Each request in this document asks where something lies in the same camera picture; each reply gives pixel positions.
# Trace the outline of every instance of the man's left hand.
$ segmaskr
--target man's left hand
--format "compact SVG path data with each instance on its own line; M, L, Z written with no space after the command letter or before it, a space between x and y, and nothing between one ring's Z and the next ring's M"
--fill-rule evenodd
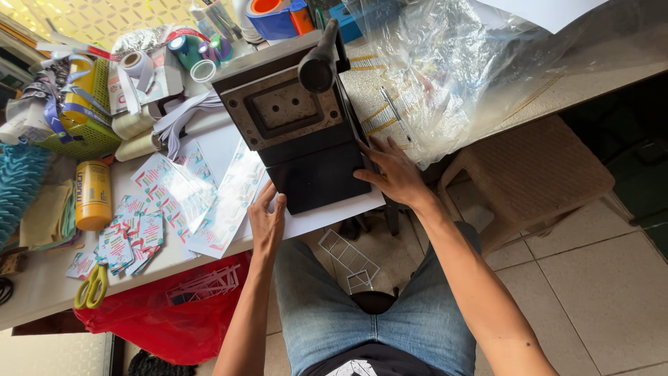
M257 200L248 207L250 228L253 231L253 254L272 256L283 240L285 229L285 205L287 197L277 190L271 180L262 188ZM269 203L274 201L274 212L269 213Z

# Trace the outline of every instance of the hand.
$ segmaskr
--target hand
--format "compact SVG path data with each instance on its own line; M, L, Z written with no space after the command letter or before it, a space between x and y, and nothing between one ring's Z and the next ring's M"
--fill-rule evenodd
M415 163L408 158L399 145L391 137L387 144L374 136L369 137L379 151L368 148L358 140L359 148L381 168L381 173L373 173L366 169L353 172L353 176L377 185L384 194L398 203L415 209L425 198L433 193L422 181Z
M274 201L274 212L269 213L269 203L276 195L276 187L271 180L262 188L257 200L248 207L250 228L253 231L253 254L270 256L283 240L285 229L285 205L287 197L279 193Z

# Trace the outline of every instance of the brown plastic stool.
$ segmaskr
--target brown plastic stool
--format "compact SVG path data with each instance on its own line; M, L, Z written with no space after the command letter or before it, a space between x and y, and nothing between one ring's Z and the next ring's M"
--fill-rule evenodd
M462 220L446 187L465 170L487 199L494 219L485 227L482 256L549 233L578 208L609 192L615 179L559 116L492 136L460 151L441 177L441 200ZM507 242L522 230L528 235Z

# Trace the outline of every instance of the forearm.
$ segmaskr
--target forearm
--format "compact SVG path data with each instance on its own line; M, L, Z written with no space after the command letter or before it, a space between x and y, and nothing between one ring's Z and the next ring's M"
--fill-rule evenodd
M511 357L522 363L541 359L544 355L536 335L514 299L459 232L438 198L431 193L425 195L414 210L432 242L462 316L495 374L506 374L503 368ZM549 372L551 367L545 363L549 367L545 372Z
M220 348L214 376L262 376L265 371L267 305L275 254L255 252L248 278Z

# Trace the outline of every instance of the black cable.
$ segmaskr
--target black cable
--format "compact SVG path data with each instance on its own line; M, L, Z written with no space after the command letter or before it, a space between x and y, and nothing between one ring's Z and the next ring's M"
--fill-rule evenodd
M5 304L14 294L14 283L5 277L0 277L0 306Z
M194 376L196 365L173 365L139 350L130 361L128 376Z

